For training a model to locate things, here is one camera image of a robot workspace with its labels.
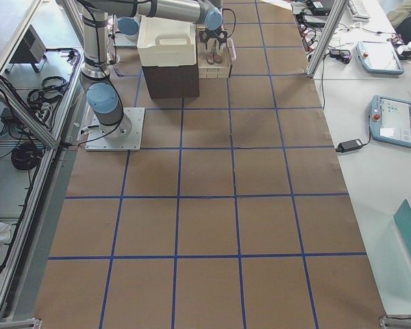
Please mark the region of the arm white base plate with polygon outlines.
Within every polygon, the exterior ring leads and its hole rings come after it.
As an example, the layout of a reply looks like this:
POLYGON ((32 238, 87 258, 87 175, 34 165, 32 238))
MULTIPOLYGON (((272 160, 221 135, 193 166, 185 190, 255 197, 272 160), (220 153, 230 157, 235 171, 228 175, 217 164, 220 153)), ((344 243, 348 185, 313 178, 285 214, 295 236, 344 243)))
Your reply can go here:
POLYGON ((96 128, 89 129, 88 143, 84 144, 87 151, 138 151, 141 146, 142 129, 145 118, 144 108, 124 108, 124 117, 120 126, 106 137, 103 135, 110 130, 103 126, 99 127, 99 120, 95 114, 90 117, 90 125, 96 128))

